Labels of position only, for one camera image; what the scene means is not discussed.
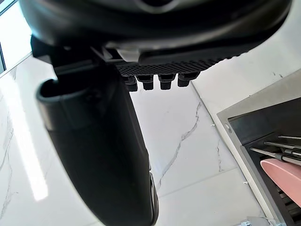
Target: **black plastic device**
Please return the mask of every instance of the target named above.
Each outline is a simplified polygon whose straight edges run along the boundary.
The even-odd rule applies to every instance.
[[[108,226],[151,226],[158,197],[129,95],[179,87],[263,43],[292,0],[19,0],[33,56],[57,80],[37,100],[78,193]]]

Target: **window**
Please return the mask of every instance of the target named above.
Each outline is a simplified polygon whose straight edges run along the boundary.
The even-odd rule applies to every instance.
[[[6,68],[11,68],[31,52],[30,38],[32,32],[18,2],[4,0],[0,4],[0,10],[0,44],[3,60]]]

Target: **marble vein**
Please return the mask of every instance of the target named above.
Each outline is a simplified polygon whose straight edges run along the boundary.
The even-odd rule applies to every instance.
[[[217,142],[216,152],[217,152],[217,161],[218,161],[218,171],[222,172],[223,169],[222,169],[222,158],[220,154],[220,139]]]
[[[13,77],[13,80],[16,80],[16,74],[17,74],[17,67],[13,68],[11,71],[11,76]]]
[[[5,195],[4,203],[2,205],[2,210],[1,210],[1,213],[0,213],[0,220],[2,220],[2,218],[4,217],[4,214],[5,214],[5,212],[8,208],[8,205],[10,204],[11,198],[12,198],[13,194],[15,194],[15,193],[11,192],[11,179],[12,179],[12,176],[13,176],[13,169],[11,167],[10,159],[9,159],[9,148],[10,148],[10,143],[11,143],[11,140],[13,138],[13,135],[14,135],[14,129],[12,127],[10,116],[8,115],[7,131],[6,131],[6,136],[5,136],[4,143],[3,143],[3,148],[4,148],[4,151],[5,151],[5,154],[4,154],[4,158],[3,158],[3,161],[1,163],[1,166],[0,166],[0,171],[3,168],[5,159],[7,158],[8,167],[9,167],[9,177],[8,177],[8,189],[7,189],[7,192],[6,192],[6,195]]]
[[[196,128],[198,127],[198,121],[199,121],[199,115],[198,115],[198,111],[199,109],[201,108],[202,104],[201,102],[199,102],[198,106],[197,106],[197,109],[196,109],[196,121],[193,125],[193,127],[191,128],[191,130],[189,130],[188,132],[184,133],[182,136],[181,136],[181,140],[178,144],[178,147],[172,157],[172,159],[169,161],[169,163],[164,167],[163,169],[163,172],[162,172],[162,176],[159,180],[159,183],[157,184],[156,186],[156,189],[159,190],[161,188],[161,183],[162,183],[162,179],[163,177],[165,176],[165,174],[169,171],[169,169],[171,168],[171,166],[174,164],[174,161],[177,159],[178,157],[178,154],[179,154],[179,151],[180,151],[180,148],[181,148],[181,144],[184,140],[186,140],[188,137],[191,136],[191,134],[196,130]]]

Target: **pink object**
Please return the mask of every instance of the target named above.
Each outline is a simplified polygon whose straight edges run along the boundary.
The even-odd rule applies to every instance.
[[[267,175],[301,207],[301,166],[277,159],[266,159],[260,162]]]

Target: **black handle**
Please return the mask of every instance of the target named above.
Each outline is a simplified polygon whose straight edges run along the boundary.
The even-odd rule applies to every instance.
[[[108,226],[150,226],[158,198],[129,92],[118,75],[83,84],[44,82],[37,99],[81,198]]]

